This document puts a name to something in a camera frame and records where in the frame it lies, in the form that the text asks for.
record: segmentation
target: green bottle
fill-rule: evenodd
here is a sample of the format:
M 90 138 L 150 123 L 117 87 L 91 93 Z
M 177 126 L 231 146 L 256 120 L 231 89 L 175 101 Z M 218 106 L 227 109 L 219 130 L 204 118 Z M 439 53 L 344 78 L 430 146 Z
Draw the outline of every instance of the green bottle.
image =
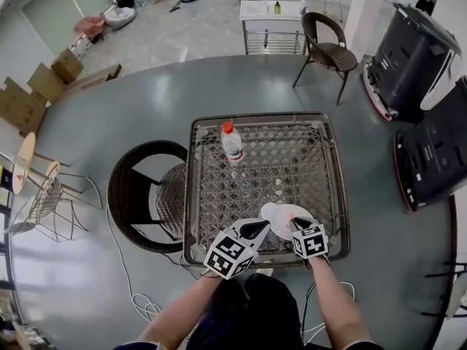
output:
M 280 14 L 280 4 L 279 0 L 276 1 L 276 5 L 274 5 L 274 14 L 279 15 Z

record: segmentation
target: concrete floor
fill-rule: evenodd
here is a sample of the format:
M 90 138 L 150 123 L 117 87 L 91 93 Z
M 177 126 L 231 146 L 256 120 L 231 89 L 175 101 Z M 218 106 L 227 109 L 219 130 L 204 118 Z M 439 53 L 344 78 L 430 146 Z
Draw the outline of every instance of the concrete floor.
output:
M 170 13 L 178 1 L 154 4 L 148 0 L 129 25 L 115 32 L 108 28 L 104 41 L 94 44 L 82 59 L 82 76 L 116 63 L 122 64 L 124 74 L 130 74 L 170 63 L 244 54 L 239 0 L 199 0 L 181 4 L 179 10 Z M 310 12 L 323 12 L 325 6 L 318 0 L 307 1 L 306 5 Z M 338 4 L 328 4 L 328 15 L 345 28 L 349 9 L 342 6 L 342 22 Z M 385 1 L 368 45 L 369 55 L 376 53 L 393 12 L 391 3 Z M 318 39 L 336 42 L 335 34 L 321 23 Z
M 439 271 L 449 256 L 447 204 L 439 202 L 416 214 L 406 209 L 391 156 L 394 130 L 406 125 L 389 124 L 375 112 L 360 79 L 361 68 L 351 73 L 336 108 L 340 79 L 325 69 L 308 66 L 292 89 L 302 61 L 297 55 L 234 56 L 130 74 L 53 105 L 39 132 L 37 152 L 71 163 L 67 171 L 90 176 L 105 198 L 111 170 L 125 152 L 154 139 L 187 146 L 190 124 L 197 117 L 328 113 L 344 168 L 352 237 L 349 256 L 333 262 L 332 268 L 338 279 L 355 285 L 358 305 L 381 346 L 423 349 L 436 319 L 420 312 L 440 310 L 446 284 L 445 279 L 427 281 L 424 274 Z M 146 166 L 146 174 L 155 179 L 165 170 L 156 162 Z M 34 167 L 44 169 L 45 164 L 36 161 Z M 29 185 L 15 198 L 13 213 L 34 191 Z M 93 200 L 91 190 L 85 196 Z M 77 213 L 90 232 L 78 232 L 76 241 L 55 243 L 36 231 L 12 238 L 20 308 L 24 319 L 58 349 L 110 349 L 135 339 L 146 323 L 131 305 L 104 211 L 78 206 Z M 60 223 L 58 229 L 67 228 Z M 193 283 L 181 267 L 114 231 L 134 292 L 166 307 Z M 313 282 L 310 272 L 284 269 L 275 276 L 287 284 L 302 312 Z M 320 322 L 312 295 L 306 328 Z M 328 345 L 324 331 L 315 341 Z

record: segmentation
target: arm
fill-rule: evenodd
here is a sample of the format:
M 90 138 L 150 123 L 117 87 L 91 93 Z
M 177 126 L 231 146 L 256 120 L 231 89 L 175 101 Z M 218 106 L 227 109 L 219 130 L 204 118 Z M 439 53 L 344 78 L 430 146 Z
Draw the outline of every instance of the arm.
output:
M 336 280 L 323 258 L 309 259 L 314 273 L 321 314 L 333 349 L 344 349 L 359 340 L 371 341 L 356 303 Z
M 168 350 L 177 349 L 195 327 L 221 281 L 214 273 L 201 277 L 182 297 L 157 315 L 139 339 L 159 343 Z

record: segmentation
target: glass table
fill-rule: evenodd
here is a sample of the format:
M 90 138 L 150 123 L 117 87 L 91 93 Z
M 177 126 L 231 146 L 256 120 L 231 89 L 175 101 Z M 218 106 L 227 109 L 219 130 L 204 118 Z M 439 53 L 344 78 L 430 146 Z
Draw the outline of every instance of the glass table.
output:
M 232 122 L 242 137 L 244 159 L 235 166 L 220 142 L 221 125 Z M 268 202 L 292 203 L 323 223 L 330 259 L 350 250 L 347 197 L 331 121 L 323 113 L 243 114 L 193 122 L 185 183 L 183 253 L 202 266 L 216 235 L 238 219 L 260 217 Z M 258 260 L 271 267 L 303 262 L 292 244 L 269 232 Z M 252 264 L 261 268 L 263 264 Z

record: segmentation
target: bottle label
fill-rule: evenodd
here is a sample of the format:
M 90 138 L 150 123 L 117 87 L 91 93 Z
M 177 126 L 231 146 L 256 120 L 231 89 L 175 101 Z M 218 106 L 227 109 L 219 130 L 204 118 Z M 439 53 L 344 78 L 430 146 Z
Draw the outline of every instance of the bottle label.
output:
M 243 150 L 242 149 L 225 150 L 225 153 L 227 154 L 227 158 L 229 160 L 238 160 L 242 157 Z

